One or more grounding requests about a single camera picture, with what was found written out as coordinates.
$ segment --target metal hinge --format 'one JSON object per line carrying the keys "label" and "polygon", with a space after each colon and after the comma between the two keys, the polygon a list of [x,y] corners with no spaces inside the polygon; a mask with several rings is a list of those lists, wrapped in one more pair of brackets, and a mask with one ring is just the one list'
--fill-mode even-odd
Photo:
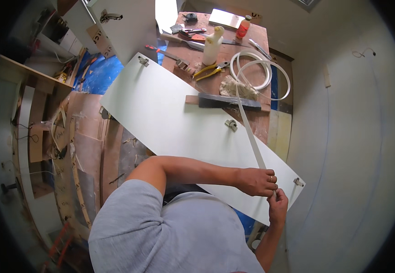
{"label": "metal hinge", "polygon": [[139,62],[144,65],[145,67],[147,67],[149,65],[149,59],[147,58],[143,58],[141,56],[139,56]]}
{"label": "metal hinge", "polygon": [[231,128],[233,131],[237,131],[237,122],[233,119],[229,120],[227,119],[225,121],[225,125]]}
{"label": "metal hinge", "polygon": [[109,20],[121,20],[123,19],[123,15],[117,13],[107,13],[107,10],[103,10],[101,12],[101,24],[107,23]]}
{"label": "metal hinge", "polygon": [[304,184],[301,182],[301,180],[299,178],[296,178],[295,180],[293,180],[293,182],[298,185],[298,186],[304,186]]}

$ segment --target white cabinet door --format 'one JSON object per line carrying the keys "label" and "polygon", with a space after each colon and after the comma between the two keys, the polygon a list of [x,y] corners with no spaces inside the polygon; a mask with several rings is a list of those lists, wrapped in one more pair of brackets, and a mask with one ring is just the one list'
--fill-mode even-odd
{"label": "white cabinet door", "polygon": [[[124,66],[139,51],[157,60],[156,52],[145,49],[145,45],[157,46],[155,0],[91,0],[87,7]],[[104,10],[123,18],[101,23]]]}

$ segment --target pliers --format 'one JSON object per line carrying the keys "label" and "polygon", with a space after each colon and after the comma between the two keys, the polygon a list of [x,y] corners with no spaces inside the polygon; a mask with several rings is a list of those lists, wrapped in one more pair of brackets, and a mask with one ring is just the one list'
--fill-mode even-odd
{"label": "pliers", "polygon": [[196,79],[196,81],[201,80],[201,79],[205,79],[205,78],[207,78],[207,77],[209,77],[211,75],[216,74],[217,72],[222,71],[222,68],[225,68],[225,67],[229,67],[229,61],[225,61],[225,62],[218,63],[218,64],[215,63],[213,65],[207,66],[206,68],[203,68],[202,70],[199,70],[197,73],[193,74],[193,76],[191,76],[191,78],[194,79],[197,75],[201,74],[202,72],[207,71],[207,70],[212,69],[212,68],[215,68],[213,72],[211,72],[208,75],[205,75],[203,77],[200,77],[200,78]]}

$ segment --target gray t-shirt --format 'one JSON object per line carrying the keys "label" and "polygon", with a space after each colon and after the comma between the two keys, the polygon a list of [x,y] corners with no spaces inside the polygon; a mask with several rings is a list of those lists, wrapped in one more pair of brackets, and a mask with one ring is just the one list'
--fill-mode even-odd
{"label": "gray t-shirt", "polygon": [[187,192],[162,207],[161,193],[137,179],[108,197],[88,243],[95,272],[264,272],[230,206]]}

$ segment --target white bottle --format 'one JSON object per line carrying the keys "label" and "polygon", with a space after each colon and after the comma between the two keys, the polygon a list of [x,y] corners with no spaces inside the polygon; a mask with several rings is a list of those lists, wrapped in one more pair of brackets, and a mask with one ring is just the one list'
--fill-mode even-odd
{"label": "white bottle", "polygon": [[202,62],[206,66],[210,66],[217,61],[217,54],[219,54],[220,45],[223,41],[223,33],[225,29],[221,26],[214,28],[214,33],[210,34],[205,39],[204,58]]}

